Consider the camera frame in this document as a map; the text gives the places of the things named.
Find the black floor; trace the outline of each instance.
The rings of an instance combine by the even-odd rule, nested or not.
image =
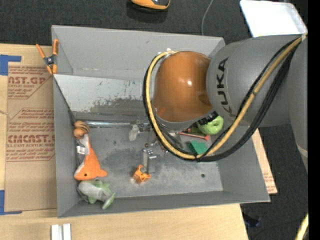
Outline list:
[[[0,43],[51,45],[51,25],[201,35],[211,0],[172,0],[166,13],[143,13],[128,0],[0,0]],[[240,0],[214,0],[204,19],[206,36],[226,44],[250,38]],[[308,26],[308,0],[292,1]],[[308,212],[308,174],[290,125],[261,128],[278,193],[269,203],[241,205],[260,218],[250,240],[293,240]]]

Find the yellow cable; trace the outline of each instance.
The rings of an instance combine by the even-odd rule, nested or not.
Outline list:
[[[304,238],[304,235],[306,233],[308,226],[309,226],[309,213],[307,213],[306,216],[304,217],[294,240],[302,240]]]
[[[263,87],[264,83],[267,81],[267,79],[270,77],[272,72],[275,70],[275,68],[279,65],[279,63],[302,41],[303,37],[297,38],[293,43],[291,43],[271,64],[271,66],[268,68],[268,70],[265,72],[265,74],[262,76],[256,87],[253,89],[253,92],[250,94],[249,98],[245,102],[243,108],[241,109],[240,113],[236,117],[236,119],[233,121],[232,125],[230,126],[229,130],[225,133],[225,135],[221,138],[221,140],[213,147],[211,148],[207,154],[206,153],[201,153],[201,154],[186,154],[183,153],[179,150],[177,150],[174,146],[172,146],[167,139],[164,137],[162,134],[161,130],[158,127],[158,123],[156,121],[153,109],[152,109],[152,104],[151,104],[151,99],[150,99],[150,81],[151,81],[151,75],[152,71],[155,67],[155,65],[158,63],[158,61],[163,58],[164,56],[167,56],[169,54],[174,54],[176,51],[165,51],[156,56],[147,72],[146,72],[146,78],[145,78],[145,98],[146,98],[146,106],[147,110],[149,112],[149,117],[151,120],[151,123],[153,125],[154,130],[156,131],[158,137],[160,138],[162,144],[171,152],[173,152],[175,155],[183,158],[183,159],[188,159],[188,160],[196,160],[201,157],[203,157],[205,154],[206,156],[213,154],[216,152],[231,136],[231,134],[235,131],[235,129],[238,127],[239,123],[245,116],[246,112],[248,111],[248,108],[250,107],[251,103],[253,102],[256,94],[260,91],[260,89]]]

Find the green toy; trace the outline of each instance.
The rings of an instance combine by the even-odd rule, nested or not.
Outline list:
[[[192,140],[189,143],[188,148],[191,150],[191,152],[193,152],[194,154],[198,154],[198,155],[202,154],[208,150],[208,148],[206,147],[206,145],[203,142],[198,142],[196,140]]]
[[[99,179],[83,180],[79,183],[78,190],[87,196],[90,204],[94,204],[97,200],[104,202],[102,209],[107,209],[116,197],[109,189],[109,183],[102,182]]]
[[[222,127],[224,126],[224,119],[218,115],[215,119],[208,122],[207,124],[201,125],[200,123],[196,123],[199,130],[208,135],[215,135],[221,131]]]

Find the blue tape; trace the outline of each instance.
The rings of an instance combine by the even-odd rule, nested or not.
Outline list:
[[[1,76],[8,75],[9,62],[21,62],[21,56],[0,54],[0,75]]]
[[[0,215],[8,215],[8,214],[20,214],[22,211],[9,211],[5,212],[5,191],[0,190]]]

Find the orange clamp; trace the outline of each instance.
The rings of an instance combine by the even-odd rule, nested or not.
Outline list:
[[[136,169],[135,173],[133,174],[132,178],[135,179],[135,181],[140,184],[142,182],[147,182],[150,178],[151,175],[141,172],[141,168],[144,167],[143,165],[139,165],[138,168]]]
[[[58,39],[54,39],[53,41],[53,45],[52,45],[52,56],[51,57],[46,57],[44,51],[41,49],[39,44],[35,45],[36,48],[38,49],[38,52],[41,56],[41,58],[44,60],[45,64],[46,64],[46,69],[49,71],[50,75],[52,74],[56,74],[58,67],[55,64],[55,62],[53,61],[53,58],[56,57],[58,55],[59,49],[59,41]]]

